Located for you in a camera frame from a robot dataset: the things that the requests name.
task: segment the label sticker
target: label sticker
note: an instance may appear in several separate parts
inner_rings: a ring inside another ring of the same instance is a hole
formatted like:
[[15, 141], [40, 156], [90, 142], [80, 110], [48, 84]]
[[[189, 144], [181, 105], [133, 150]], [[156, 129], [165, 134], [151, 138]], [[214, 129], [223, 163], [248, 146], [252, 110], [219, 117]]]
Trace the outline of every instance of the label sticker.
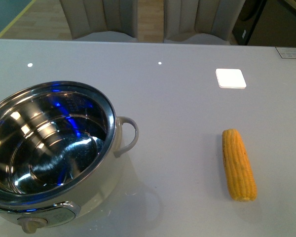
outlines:
[[276, 50], [282, 58], [295, 58], [296, 59], [296, 48], [287, 47], [276, 47]]
[[246, 88], [246, 82], [240, 69], [217, 68], [216, 77], [221, 88]]

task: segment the pot handle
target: pot handle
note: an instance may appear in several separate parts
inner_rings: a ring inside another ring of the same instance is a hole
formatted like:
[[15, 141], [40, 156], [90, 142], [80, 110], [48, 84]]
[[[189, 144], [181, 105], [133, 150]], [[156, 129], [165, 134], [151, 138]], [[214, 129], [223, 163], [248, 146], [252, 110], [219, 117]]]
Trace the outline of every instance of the pot handle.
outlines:
[[124, 123], [129, 123], [130, 125], [132, 125], [135, 129], [135, 137], [130, 144], [128, 144], [127, 146], [122, 147], [119, 150], [114, 152], [114, 155], [116, 158], [120, 157], [123, 153], [132, 149], [134, 147], [134, 145], [137, 143], [138, 136], [139, 136], [138, 126], [135, 123], [135, 121], [133, 121], [131, 118], [128, 118], [128, 117], [117, 117], [117, 119], [118, 119], [119, 125], [123, 125]]

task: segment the white table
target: white table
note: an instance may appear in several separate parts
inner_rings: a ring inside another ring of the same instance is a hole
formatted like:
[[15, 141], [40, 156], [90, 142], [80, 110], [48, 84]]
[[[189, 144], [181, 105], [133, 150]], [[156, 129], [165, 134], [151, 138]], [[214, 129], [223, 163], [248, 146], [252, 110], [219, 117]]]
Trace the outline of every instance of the white table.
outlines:
[[[240, 69], [247, 87], [220, 88], [217, 68]], [[0, 40], [0, 101], [52, 80], [98, 88], [140, 137], [99, 208], [35, 236], [296, 237], [296, 59], [274, 47]], [[228, 128], [240, 131], [251, 161], [250, 203], [227, 191]], [[0, 217], [0, 237], [9, 236], [24, 233]]]

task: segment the wooden floor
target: wooden floor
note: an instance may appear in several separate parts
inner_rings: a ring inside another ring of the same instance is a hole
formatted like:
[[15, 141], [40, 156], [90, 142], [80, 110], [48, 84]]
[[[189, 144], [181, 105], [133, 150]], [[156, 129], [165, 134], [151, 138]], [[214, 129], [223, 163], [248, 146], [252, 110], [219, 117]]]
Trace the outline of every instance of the wooden floor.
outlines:
[[[162, 42], [163, 0], [138, 1], [138, 40]], [[1, 39], [71, 40], [59, 0], [36, 0]]]

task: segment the pot inner bowl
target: pot inner bowl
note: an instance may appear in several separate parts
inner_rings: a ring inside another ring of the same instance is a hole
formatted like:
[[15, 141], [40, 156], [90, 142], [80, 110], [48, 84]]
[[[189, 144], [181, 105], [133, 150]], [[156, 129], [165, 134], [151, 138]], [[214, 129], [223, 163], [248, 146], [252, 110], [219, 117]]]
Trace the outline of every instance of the pot inner bowl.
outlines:
[[88, 97], [48, 93], [19, 103], [0, 120], [0, 189], [37, 194], [98, 163], [107, 117]]

